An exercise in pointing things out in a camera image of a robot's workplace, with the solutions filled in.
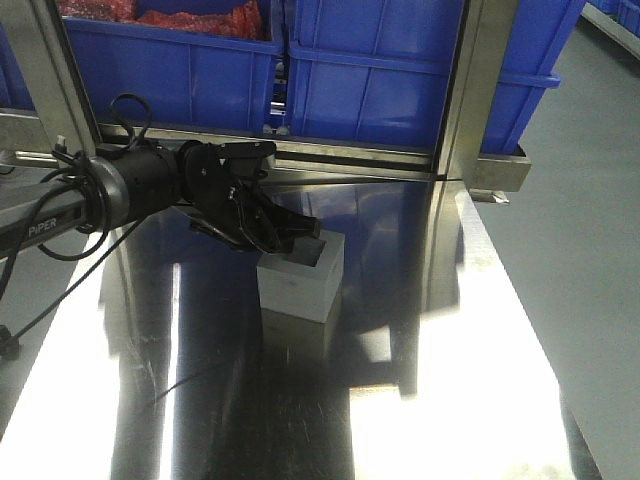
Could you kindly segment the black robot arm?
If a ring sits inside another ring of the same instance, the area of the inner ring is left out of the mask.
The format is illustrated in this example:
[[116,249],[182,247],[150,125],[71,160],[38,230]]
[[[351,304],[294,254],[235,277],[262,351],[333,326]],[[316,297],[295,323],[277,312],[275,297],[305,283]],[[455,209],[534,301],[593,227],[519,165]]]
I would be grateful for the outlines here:
[[1,194],[1,256],[69,230],[107,232],[177,207],[191,227],[235,250],[289,253],[318,237],[318,219],[275,204],[261,189],[270,141],[146,143],[113,159],[74,156],[66,171]]

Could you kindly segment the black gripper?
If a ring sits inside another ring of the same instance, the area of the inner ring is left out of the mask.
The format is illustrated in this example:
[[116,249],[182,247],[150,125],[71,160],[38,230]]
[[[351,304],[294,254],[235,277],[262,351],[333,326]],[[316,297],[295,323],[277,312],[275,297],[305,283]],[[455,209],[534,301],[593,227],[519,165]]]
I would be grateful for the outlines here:
[[184,211],[191,227],[236,250],[291,253],[282,238],[318,238],[321,222],[274,203],[258,182],[262,162],[276,153],[271,141],[225,144],[190,140],[178,150]]

